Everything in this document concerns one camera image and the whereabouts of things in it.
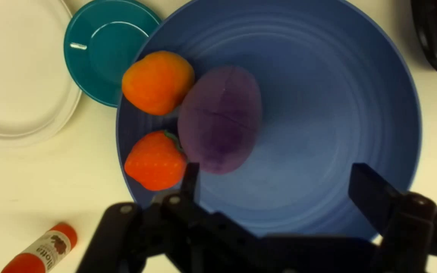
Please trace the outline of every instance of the plate rim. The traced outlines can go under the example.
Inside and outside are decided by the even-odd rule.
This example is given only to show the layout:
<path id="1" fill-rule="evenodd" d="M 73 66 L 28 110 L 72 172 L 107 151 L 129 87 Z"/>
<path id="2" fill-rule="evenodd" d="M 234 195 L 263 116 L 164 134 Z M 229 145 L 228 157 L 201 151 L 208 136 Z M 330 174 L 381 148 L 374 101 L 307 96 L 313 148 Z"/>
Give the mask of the plate rim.
<path id="1" fill-rule="evenodd" d="M 56 4 L 60 4 L 61 10 L 66 13 L 66 20 L 60 25 L 63 30 L 66 28 L 66 24 L 72 17 L 72 11 L 64 0 L 58 0 Z M 52 113 L 43 125 L 32 127 L 31 130 L 26 130 L 23 133 L 3 133 L 0 131 L 0 145 L 2 146 L 25 146 L 37 142 L 43 142 L 58 131 L 61 131 L 73 116 L 79 101 L 82 90 L 75 84 L 70 74 L 64 75 L 69 78 L 69 86 L 66 87 L 67 95 L 63 96 L 63 101 L 58 104 L 58 108 L 55 113 Z"/>

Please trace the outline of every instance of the table surface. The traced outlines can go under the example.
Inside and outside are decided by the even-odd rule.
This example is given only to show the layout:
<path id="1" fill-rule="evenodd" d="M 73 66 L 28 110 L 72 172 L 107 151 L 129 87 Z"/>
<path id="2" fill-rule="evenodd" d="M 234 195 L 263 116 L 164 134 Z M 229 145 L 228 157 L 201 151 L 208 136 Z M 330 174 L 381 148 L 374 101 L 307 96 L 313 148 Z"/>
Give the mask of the table surface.
<path id="1" fill-rule="evenodd" d="M 72 10 L 88 0 L 67 0 Z M 163 17 L 187 0 L 143 0 Z M 437 72 L 416 40 L 410 0 L 352 0 L 398 45 L 413 72 L 424 118 L 424 145 L 413 190 L 437 201 Z M 72 121 L 49 140 L 25 148 L 0 146 L 0 269 L 60 219 L 79 231 L 78 246 L 55 266 L 75 271 L 104 210 L 132 199 L 120 172 L 116 148 L 116 108 L 88 96 Z M 430 257 L 437 271 L 437 257 Z M 149 260 L 146 271 L 176 271 L 166 257 Z"/>

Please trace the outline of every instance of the blue plate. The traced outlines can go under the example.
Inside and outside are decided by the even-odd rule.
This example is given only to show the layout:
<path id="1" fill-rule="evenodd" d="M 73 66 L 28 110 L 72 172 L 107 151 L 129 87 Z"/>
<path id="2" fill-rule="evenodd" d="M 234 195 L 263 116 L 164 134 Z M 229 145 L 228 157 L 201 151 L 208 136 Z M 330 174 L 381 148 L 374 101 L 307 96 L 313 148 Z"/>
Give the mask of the blue plate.
<path id="1" fill-rule="evenodd" d="M 421 148 L 421 111 L 410 72 L 384 31 L 336 0 L 192 1 L 144 45 L 138 57 L 172 49 L 198 75 L 242 64 L 263 93 L 255 149 L 237 171 L 201 172 L 198 201 L 257 234 L 342 233 L 375 228 L 348 196 L 352 162 L 368 162 L 407 190 Z M 151 116 L 128 99 L 119 107 L 123 165 L 148 131 L 175 127 L 176 113 Z M 154 192 L 126 175 L 135 199 Z"/>
<path id="2" fill-rule="evenodd" d="M 117 105 L 122 77 L 160 17 L 131 0 L 90 1 L 69 22 L 64 40 L 67 68 L 91 98 Z"/>

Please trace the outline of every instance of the stacked plates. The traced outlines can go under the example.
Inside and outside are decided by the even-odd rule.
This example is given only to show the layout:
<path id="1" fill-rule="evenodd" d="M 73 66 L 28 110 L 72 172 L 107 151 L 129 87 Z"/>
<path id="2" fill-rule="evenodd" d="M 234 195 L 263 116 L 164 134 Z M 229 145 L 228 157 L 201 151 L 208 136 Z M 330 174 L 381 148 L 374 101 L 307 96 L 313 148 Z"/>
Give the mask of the stacked plates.
<path id="1" fill-rule="evenodd" d="M 63 1 L 0 0 L 0 143 L 58 133 L 81 98 L 66 68 L 70 11 Z"/>

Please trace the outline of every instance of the orange toy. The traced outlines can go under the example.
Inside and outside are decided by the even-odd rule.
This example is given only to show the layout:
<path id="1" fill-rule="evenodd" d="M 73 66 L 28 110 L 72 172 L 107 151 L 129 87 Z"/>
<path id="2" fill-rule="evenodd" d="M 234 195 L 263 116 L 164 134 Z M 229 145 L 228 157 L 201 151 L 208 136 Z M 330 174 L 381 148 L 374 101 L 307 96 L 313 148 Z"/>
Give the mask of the orange toy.
<path id="1" fill-rule="evenodd" d="M 131 64 L 122 87 L 143 111 L 166 115 L 182 102 L 193 81 L 195 71 L 187 58 L 172 51 L 155 51 Z"/>
<path id="2" fill-rule="evenodd" d="M 178 139 L 166 130 L 144 134 L 131 149 L 125 171 L 149 190 L 163 190 L 182 180 L 187 159 Z"/>

